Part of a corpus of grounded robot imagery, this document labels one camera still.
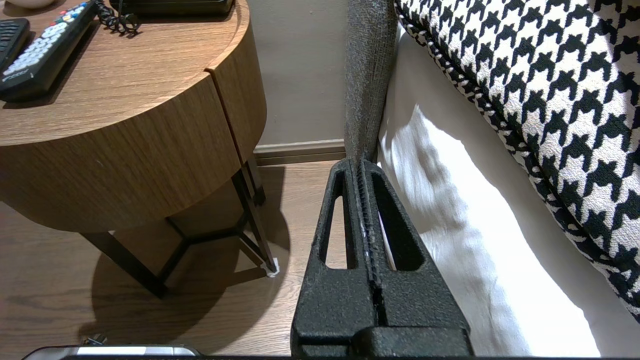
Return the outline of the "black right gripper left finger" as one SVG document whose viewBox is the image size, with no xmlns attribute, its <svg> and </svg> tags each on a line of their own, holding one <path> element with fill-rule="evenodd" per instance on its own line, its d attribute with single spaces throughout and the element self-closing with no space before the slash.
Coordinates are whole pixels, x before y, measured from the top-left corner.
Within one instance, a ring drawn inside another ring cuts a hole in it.
<svg viewBox="0 0 640 360">
<path fill-rule="evenodd" d="M 344 159 L 330 170 L 291 325 L 295 357 L 381 356 L 375 336 L 387 323 L 382 280 L 386 246 L 372 168 L 365 159 Z M 345 216 L 345 269 L 327 264 L 337 199 L 342 199 Z"/>
</svg>

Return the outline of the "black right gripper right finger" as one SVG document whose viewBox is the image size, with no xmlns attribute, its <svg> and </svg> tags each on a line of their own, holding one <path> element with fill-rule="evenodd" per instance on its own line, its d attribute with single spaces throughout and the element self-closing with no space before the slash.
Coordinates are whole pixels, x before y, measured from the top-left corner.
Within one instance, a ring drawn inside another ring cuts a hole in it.
<svg viewBox="0 0 640 360">
<path fill-rule="evenodd" d="M 450 288 L 384 171 L 359 164 L 365 254 L 384 326 L 470 330 Z"/>
</svg>

